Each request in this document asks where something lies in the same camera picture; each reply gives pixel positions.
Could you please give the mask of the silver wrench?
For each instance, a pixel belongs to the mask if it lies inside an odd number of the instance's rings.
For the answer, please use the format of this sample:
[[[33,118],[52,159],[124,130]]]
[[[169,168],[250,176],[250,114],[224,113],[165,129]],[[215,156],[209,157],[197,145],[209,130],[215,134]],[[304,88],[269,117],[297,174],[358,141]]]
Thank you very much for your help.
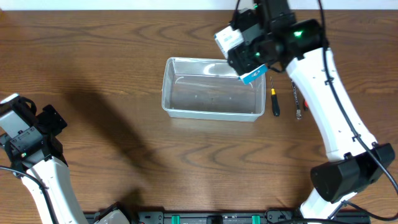
[[[300,120],[300,119],[302,119],[302,114],[301,114],[301,109],[300,109],[300,105],[299,105],[297,88],[296,88],[296,84],[294,83],[294,81],[292,80],[291,82],[292,82],[292,90],[293,90],[293,96],[294,96],[295,107],[296,107],[296,119]]]

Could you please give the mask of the white blue cardboard box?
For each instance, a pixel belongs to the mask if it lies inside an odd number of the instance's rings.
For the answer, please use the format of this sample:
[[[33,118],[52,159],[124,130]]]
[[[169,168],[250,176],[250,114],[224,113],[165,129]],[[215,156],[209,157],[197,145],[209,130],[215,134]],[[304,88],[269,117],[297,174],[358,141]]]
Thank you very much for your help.
[[[242,33],[239,29],[233,30],[231,26],[224,28],[223,30],[217,32],[214,35],[215,42],[220,48],[222,54],[227,60],[228,64],[228,50],[232,49],[235,46],[244,43],[244,39]],[[238,80],[241,80],[245,85],[252,83],[254,80],[257,80],[261,76],[265,75],[268,71],[266,65],[261,65],[257,67],[253,71],[246,73],[244,75],[238,76]]]

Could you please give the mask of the black yellow screwdriver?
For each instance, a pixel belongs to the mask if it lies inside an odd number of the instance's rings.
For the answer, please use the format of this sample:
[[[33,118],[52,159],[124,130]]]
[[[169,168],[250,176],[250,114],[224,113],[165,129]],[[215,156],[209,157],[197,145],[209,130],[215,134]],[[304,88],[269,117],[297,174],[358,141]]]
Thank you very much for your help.
[[[271,81],[272,112],[275,117],[278,117],[278,116],[280,116],[280,108],[279,108],[279,103],[278,103],[278,99],[277,99],[277,94],[276,94],[275,88],[273,86],[272,77],[270,77],[270,81]]]

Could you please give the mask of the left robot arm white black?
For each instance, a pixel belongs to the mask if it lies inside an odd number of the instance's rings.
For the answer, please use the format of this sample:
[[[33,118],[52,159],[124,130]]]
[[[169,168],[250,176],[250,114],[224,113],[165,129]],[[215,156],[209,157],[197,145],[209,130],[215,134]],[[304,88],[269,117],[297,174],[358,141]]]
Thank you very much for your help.
[[[70,180],[62,143],[56,138],[67,127],[52,105],[41,113],[19,95],[1,102],[1,147],[8,168],[26,186],[43,223],[131,223],[128,213],[114,204],[92,216],[84,214]]]

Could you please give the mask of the clear plastic container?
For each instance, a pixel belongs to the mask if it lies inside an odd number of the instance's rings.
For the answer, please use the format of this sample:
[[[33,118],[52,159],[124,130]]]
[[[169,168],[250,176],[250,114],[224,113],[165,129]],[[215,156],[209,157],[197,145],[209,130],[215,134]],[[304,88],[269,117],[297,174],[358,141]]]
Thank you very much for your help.
[[[162,108],[173,118],[254,122],[265,112],[265,68],[244,83],[226,60],[171,57]]]

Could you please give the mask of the black mounting rail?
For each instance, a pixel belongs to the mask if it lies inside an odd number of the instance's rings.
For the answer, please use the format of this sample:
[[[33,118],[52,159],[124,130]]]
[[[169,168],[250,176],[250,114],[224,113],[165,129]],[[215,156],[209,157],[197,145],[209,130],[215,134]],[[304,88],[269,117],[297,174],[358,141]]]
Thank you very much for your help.
[[[84,212],[88,223],[95,223],[100,212]],[[132,223],[145,224],[271,224],[298,218],[299,215],[292,210],[270,209],[264,213],[244,212],[244,213],[170,213],[170,212],[138,212],[138,218],[133,219]],[[345,223],[370,224],[369,216],[360,212],[338,212],[332,220]]]

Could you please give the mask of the red handled pliers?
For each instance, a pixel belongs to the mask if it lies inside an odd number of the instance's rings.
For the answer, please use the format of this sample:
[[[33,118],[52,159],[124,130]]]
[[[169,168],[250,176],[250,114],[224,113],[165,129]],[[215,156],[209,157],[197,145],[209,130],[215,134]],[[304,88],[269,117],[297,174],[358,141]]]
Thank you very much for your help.
[[[304,111],[308,111],[308,105],[305,100],[303,101],[303,109],[304,109]]]

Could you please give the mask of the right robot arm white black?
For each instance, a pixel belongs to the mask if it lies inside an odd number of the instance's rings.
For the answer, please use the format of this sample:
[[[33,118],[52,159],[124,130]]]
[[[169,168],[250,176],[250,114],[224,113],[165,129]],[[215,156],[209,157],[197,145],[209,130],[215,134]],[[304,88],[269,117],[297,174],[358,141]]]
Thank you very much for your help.
[[[279,63],[323,138],[328,160],[311,170],[314,188],[294,223],[334,223],[356,194],[382,175],[391,178],[392,146],[379,144],[357,114],[336,70],[324,20],[298,21],[287,1],[256,1],[252,9],[235,10],[231,27],[243,41],[228,50],[228,63],[240,75]]]

